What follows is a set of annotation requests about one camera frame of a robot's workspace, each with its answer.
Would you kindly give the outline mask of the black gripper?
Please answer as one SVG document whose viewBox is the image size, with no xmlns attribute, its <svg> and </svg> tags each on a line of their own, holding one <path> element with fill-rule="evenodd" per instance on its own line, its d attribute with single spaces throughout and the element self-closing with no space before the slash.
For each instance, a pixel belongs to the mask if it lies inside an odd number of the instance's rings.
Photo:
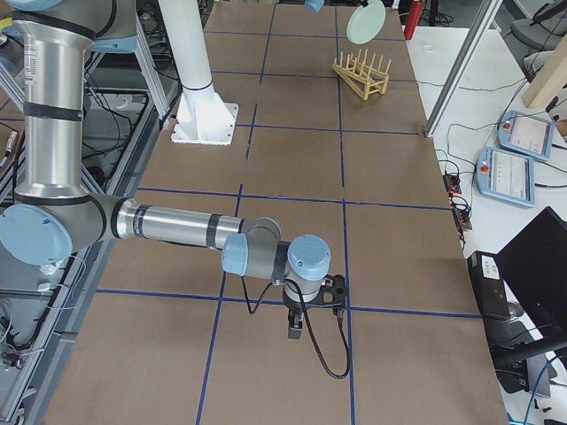
<svg viewBox="0 0 567 425">
<path fill-rule="evenodd" d="M 283 295 L 283 303 L 288 308 L 288 338 L 300 340 L 303 329 L 303 312 L 308 309 L 303 308 L 299 301 L 295 301 L 287 295 Z"/>
</svg>

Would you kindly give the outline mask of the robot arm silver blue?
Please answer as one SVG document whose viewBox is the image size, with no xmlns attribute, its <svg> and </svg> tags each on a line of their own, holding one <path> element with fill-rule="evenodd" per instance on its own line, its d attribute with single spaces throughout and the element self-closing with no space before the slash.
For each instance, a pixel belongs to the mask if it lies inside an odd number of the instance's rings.
<svg viewBox="0 0 567 425">
<path fill-rule="evenodd" d="M 311 12 L 319 12 L 323 6 L 325 1 L 324 0 L 305 0 L 304 5 L 308 8 Z"/>
<path fill-rule="evenodd" d="M 85 55 L 136 49 L 136 3 L 14 1 L 12 23 L 24 44 L 27 153 L 25 179 L 1 215 L 4 248 L 43 266 L 101 240 L 138 237 L 204 247 L 221 253 L 226 273 L 282 287 L 289 337 L 309 328 L 307 309 L 321 305 L 331 287 L 330 247 L 321 237 L 286 242 L 270 218 L 143 205 L 82 185 Z"/>
</svg>

